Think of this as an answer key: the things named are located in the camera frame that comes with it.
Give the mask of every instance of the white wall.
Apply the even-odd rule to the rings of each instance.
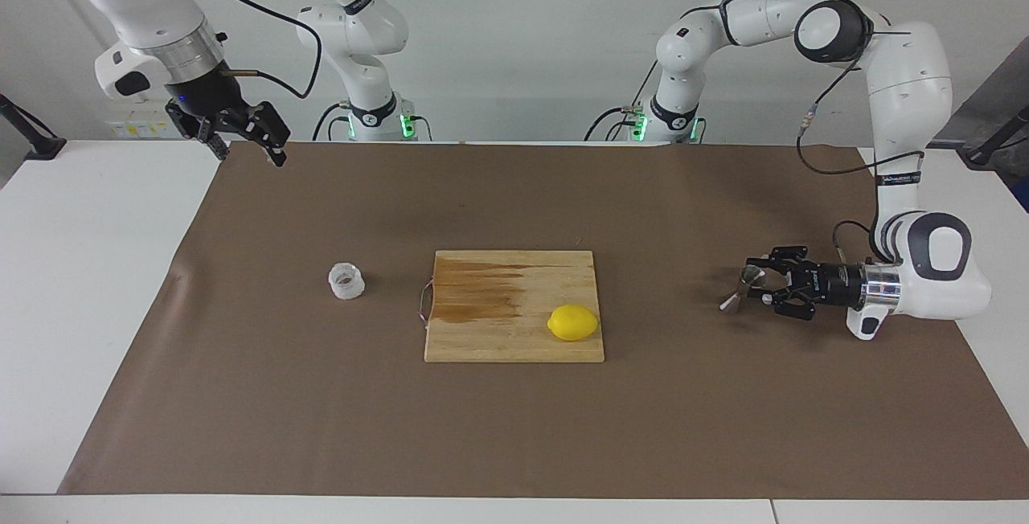
[[[237,68],[260,68],[301,85],[312,56],[290,26],[234,0],[198,0]],[[258,0],[293,14],[317,0]],[[594,116],[627,103],[653,60],[658,37],[684,9],[708,0],[389,0],[411,25],[400,55],[386,57],[394,86],[428,116],[437,140],[577,140]],[[1027,0],[859,0],[895,22],[933,23],[955,77],[955,107],[1029,33]],[[83,0],[5,0],[0,85],[72,138],[104,136],[109,107],[92,60],[110,27]],[[837,74],[797,56],[790,41],[726,48],[709,66],[701,114],[707,142],[787,143],[811,100]],[[252,102],[272,100],[310,136],[325,105],[344,97],[330,68],[305,103],[261,80]],[[823,106],[812,142],[868,144],[860,75]]]

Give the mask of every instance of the white table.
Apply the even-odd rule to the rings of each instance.
[[[326,144],[325,148],[346,147]],[[69,143],[0,189],[0,522],[1029,522],[1029,501],[544,500],[55,496],[214,175],[186,142]],[[952,152],[925,162],[926,208],[955,213],[994,285],[961,330],[1029,440],[1022,273],[1029,216]]]

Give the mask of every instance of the brown paper mat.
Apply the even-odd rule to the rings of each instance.
[[[863,173],[782,147],[289,156],[234,144],[62,493],[1029,497],[1029,452],[955,323],[891,317],[863,343],[840,309],[717,311],[746,256],[832,260],[832,224],[873,215]],[[606,362],[423,362],[433,253],[473,248],[593,250]],[[328,288],[341,260],[365,274],[357,301]]]

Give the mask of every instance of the black power cord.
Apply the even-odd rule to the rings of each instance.
[[[328,118],[328,115],[336,109],[350,110],[350,106],[348,106],[346,102],[336,102],[327,107],[318,118],[318,124],[315,125],[315,132],[311,134],[311,142],[318,142],[318,133],[321,132],[321,126],[325,124],[325,118]]]
[[[586,136],[582,137],[582,142],[587,142],[587,141],[590,140],[590,136],[592,135],[593,131],[595,131],[597,129],[597,126],[600,125],[600,123],[602,123],[604,120],[604,118],[610,116],[610,114],[618,114],[618,113],[625,112],[625,111],[626,111],[626,109],[623,108],[623,107],[620,107],[620,106],[618,106],[616,108],[609,108],[609,109],[605,110],[603,114],[601,114],[600,116],[597,116],[597,119],[594,120],[592,125],[590,125],[590,129],[588,131],[586,131]]]
[[[425,116],[412,116],[411,120],[412,121],[421,120],[425,123],[425,129],[429,133],[429,142],[432,142],[432,127],[429,125],[429,119],[426,118]]]
[[[872,230],[856,220],[841,220],[840,222],[836,223],[835,226],[832,228],[832,248],[837,250],[841,263],[847,263],[847,256],[844,255],[843,249],[840,247],[840,239],[837,237],[837,234],[840,232],[840,228],[845,224],[852,224],[856,228],[859,228],[861,231],[864,231],[864,233],[870,237],[872,236]]]
[[[612,135],[616,135],[617,131],[622,130],[622,127],[633,127],[633,126],[636,126],[636,123],[628,123],[625,120],[620,123],[614,123],[613,125],[611,125],[611,128],[607,129],[607,135],[604,136],[604,142],[611,142],[612,140],[614,140],[614,136]]]
[[[851,62],[850,65],[847,66],[844,69],[844,71],[841,74],[839,74],[839,76],[837,76],[835,80],[832,80],[832,83],[830,83],[828,88],[822,91],[822,94],[818,95],[818,98],[815,99],[815,102],[811,104],[811,108],[808,110],[807,115],[804,116],[804,121],[801,123],[801,129],[796,133],[796,142],[794,143],[794,147],[796,148],[796,158],[801,159],[801,163],[803,163],[804,166],[807,167],[808,170],[810,170],[811,172],[821,175],[839,176],[849,173],[856,173],[859,171],[865,171],[872,168],[878,169],[879,165],[885,165],[887,163],[899,161],[900,159],[907,159],[908,156],[919,156],[919,158],[925,156],[925,152],[923,152],[922,150],[912,150],[910,152],[903,152],[901,154],[890,156],[889,159],[884,159],[882,161],[874,161],[872,163],[868,163],[867,165],[861,165],[859,167],[853,167],[849,169],[832,169],[832,170],[819,169],[818,167],[812,165],[808,161],[808,159],[804,156],[804,150],[801,147],[801,140],[804,138],[805,133],[808,132],[808,128],[811,127],[812,120],[815,119],[815,114],[818,112],[819,104],[822,102],[823,99],[825,99],[826,96],[828,96],[830,92],[832,92],[835,88],[837,88],[837,85],[847,76],[847,74],[850,74],[853,72],[853,70],[857,69],[857,63],[860,60],[861,57],[858,56],[857,59],[853,60],[853,62]]]
[[[630,104],[632,104],[633,106],[636,106],[636,101],[638,101],[640,99],[640,95],[643,94],[643,89],[646,88],[647,81],[650,81],[650,76],[653,75],[653,71],[657,68],[658,68],[658,60],[654,60],[653,64],[650,65],[650,69],[647,70],[646,76],[643,76],[643,81],[640,82],[640,88],[637,89],[636,96],[633,96],[633,101],[630,102]],[[614,131],[614,136],[611,137],[611,140],[617,140],[618,139],[618,134],[622,132],[622,126],[624,124],[626,126],[630,126],[628,124],[628,121],[629,121],[629,114],[627,113],[625,116],[622,117],[622,121],[618,123],[616,126],[614,126],[614,128],[616,130]]]
[[[329,142],[332,142],[332,125],[334,125],[334,124],[336,124],[336,123],[339,123],[341,120],[347,123],[348,126],[350,125],[350,117],[349,116],[336,116],[335,118],[332,118],[331,120],[328,121],[328,130],[326,131],[326,133],[328,134],[328,141]]]
[[[1010,148],[1012,146],[1018,146],[1019,144],[1022,144],[1022,143],[1023,143],[1023,142],[1025,142],[1026,140],[1029,140],[1029,136],[1024,136],[1024,137],[1022,137],[1022,138],[1020,138],[1020,139],[1018,139],[1018,140],[1015,140],[1015,142],[1012,142],[1012,143],[1008,143],[1008,144],[1005,144],[1005,145],[1003,145],[1003,146],[998,146],[998,147],[997,147],[997,150],[1003,150],[1004,148]]]
[[[308,96],[310,96],[312,89],[315,88],[315,81],[318,79],[318,69],[321,66],[322,41],[321,41],[321,37],[319,36],[318,32],[315,32],[315,30],[314,30],[313,27],[310,27],[307,24],[305,24],[305,23],[303,23],[303,22],[300,22],[298,20],[294,20],[292,18],[289,18],[288,15],[284,15],[282,13],[279,13],[279,12],[275,11],[274,9],[267,8],[267,7],[262,6],[262,5],[258,4],[257,2],[254,2],[254,1],[251,1],[251,0],[236,0],[236,1],[239,1],[239,2],[241,2],[243,4],[246,4],[246,5],[254,8],[257,11],[260,11],[262,13],[267,13],[268,15],[272,15],[272,18],[276,18],[278,20],[286,22],[287,24],[292,24],[293,26],[296,26],[297,28],[303,28],[304,30],[307,30],[308,32],[310,32],[312,34],[312,36],[315,37],[315,43],[317,44],[317,47],[315,48],[315,65],[311,69],[311,79],[308,81],[308,88],[304,92],[298,92],[297,89],[294,89],[293,86],[287,84],[286,82],[280,80],[279,78],[273,76],[272,74],[267,74],[264,72],[261,72],[260,70],[243,70],[243,71],[240,71],[240,72],[234,72],[232,70],[228,70],[227,72],[225,72],[225,75],[228,75],[228,76],[256,76],[256,77],[264,78],[265,80],[270,80],[272,82],[275,82],[276,84],[279,84],[280,86],[286,89],[287,91],[289,91],[290,94],[292,94],[293,96],[295,96],[296,98],[298,98],[300,100],[304,100],[305,98],[307,98]]]

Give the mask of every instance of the wooden cutting board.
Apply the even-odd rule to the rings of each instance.
[[[436,251],[425,360],[599,363],[601,329],[567,342],[551,312],[577,304],[600,316],[593,251]]]

